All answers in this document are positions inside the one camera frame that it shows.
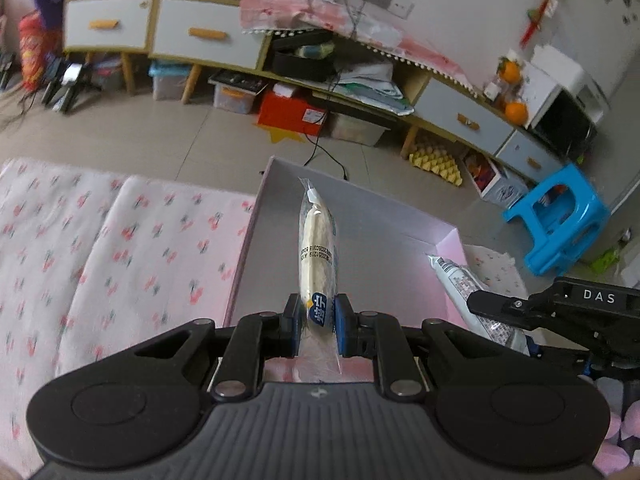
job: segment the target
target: wooden cabinet leg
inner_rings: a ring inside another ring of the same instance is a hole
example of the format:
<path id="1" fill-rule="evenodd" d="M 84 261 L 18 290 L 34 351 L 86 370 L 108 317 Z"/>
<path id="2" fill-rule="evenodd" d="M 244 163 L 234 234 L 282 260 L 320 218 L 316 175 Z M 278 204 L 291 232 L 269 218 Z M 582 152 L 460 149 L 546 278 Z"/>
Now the wooden cabinet leg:
<path id="1" fill-rule="evenodd" d="M 187 78 L 187 83 L 184 85 L 184 92 L 182 93 L 182 104 L 185 105 L 191 99 L 191 95 L 196 88 L 196 83 L 202 72 L 202 65 L 193 65 Z"/>
<path id="2" fill-rule="evenodd" d="M 129 95 L 135 95 L 136 82 L 133 79 L 133 67 L 131 65 L 131 58 L 129 57 L 129 53 L 121 53 L 120 59 L 122 60 L 122 76 L 124 78 L 124 85 L 127 88 L 127 93 Z"/>
<path id="3" fill-rule="evenodd" d="M 407 158 L 409 156 L 409 151 L 411 150 L 411 146 L 415 142 L 415 137 L 418 135 L 419 131 L 420 126 L 414 125 L 409 128 L 409 131 L 406 133 L 406 137 L 404 138 L 402 151 L 400 152 L 400 156 L 402 158 Z"/>

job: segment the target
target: white logo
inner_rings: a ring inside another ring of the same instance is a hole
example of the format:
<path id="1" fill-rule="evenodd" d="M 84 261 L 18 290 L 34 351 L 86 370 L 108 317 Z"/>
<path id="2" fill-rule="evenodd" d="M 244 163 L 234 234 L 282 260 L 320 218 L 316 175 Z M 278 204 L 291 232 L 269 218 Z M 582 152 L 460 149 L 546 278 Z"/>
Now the white logo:
<path id="1" fill-rule="evenodd" d="M 322 399 L 323 397 L 326 397 L 327 395 L 329 395 L 329 392 L 324 388 L 320 388 L 318 386 L 315 390 L 311 390 L 309 392 L 309 395 L 311 395 L 312 397 L 315 397 L 316 399 Z"/>
<path id="2" fill-rule="evenodd" d="M 593 296 L 593 293 L 588 289 L 585 288 L 584 289 L 584 299 L 585 300 L 590 300 L 591 297 Z M 604 301 L 604 298 L 602 297 L 602 293 L 599 292 L 595 298 L 593 298 L 594 301 Z M 607 303 L 614 303 L 616 301 L 616 297 L 613 294 L 609 294 L 607 296 Z"/>

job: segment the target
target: orange fruit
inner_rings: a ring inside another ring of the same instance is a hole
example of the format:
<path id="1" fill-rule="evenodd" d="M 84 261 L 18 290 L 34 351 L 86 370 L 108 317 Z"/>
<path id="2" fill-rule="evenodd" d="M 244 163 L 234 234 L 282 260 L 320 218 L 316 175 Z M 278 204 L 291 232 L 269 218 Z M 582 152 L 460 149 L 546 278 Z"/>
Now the orange fruit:
<path id="1" fill-rule="evenodd" d="M 513 61 L 503 60 L 498 67 L 498 75 L 510 85 L 520 82 L 520 67 Z"/>
<path id="2" fill-rule="evenodd" d="M 523 126 L 529 119 L 529 110 L 524 103 L 508 103 L 504 107 L 504 115 L 510 123 L 516 126 Z"/>

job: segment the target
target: open storage box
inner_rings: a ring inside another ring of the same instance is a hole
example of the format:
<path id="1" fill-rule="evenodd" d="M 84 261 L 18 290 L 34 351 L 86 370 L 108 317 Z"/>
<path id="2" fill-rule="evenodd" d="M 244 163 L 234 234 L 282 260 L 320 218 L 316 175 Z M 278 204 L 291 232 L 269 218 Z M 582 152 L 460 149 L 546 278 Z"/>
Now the open storage box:
<path id="1" fill-rule="evenodd" d="M 264 173 L 234 280 L 225 325 L 242 316 L 282 312 L 298 285 L 298 221 L 314 184 L 338 228 L 338 292 L 355 312 L 374 310 L 420 326 L 439 317 L 465 326 L 427 254 L 466 264 L 458 230 L 411 206 L 324 173 L 272 158 Z"/>

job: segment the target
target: yellow star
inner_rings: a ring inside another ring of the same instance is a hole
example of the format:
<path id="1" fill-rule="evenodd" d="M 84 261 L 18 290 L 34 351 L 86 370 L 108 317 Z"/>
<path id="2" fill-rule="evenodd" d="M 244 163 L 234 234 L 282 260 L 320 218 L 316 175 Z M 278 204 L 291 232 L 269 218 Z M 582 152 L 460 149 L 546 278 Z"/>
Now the yellow star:
<path id="1" fill-rule="evenodd" d="M 292 139 L 292 140 L 297 140 L 298 142 L 305 142 L 300 137 L 300 134 L 297 134 L 296 132 L 292 132 L 290 130 L 283 130 L 282 128 L 275 128 L 273 126 L 262 126 L 260 124 L 258 124 L 257 126 L 269 132 L 271 136 L 271 142 L 273 144 L 275 144 L 276 142 L 280 142 L 282 139 Z"/>

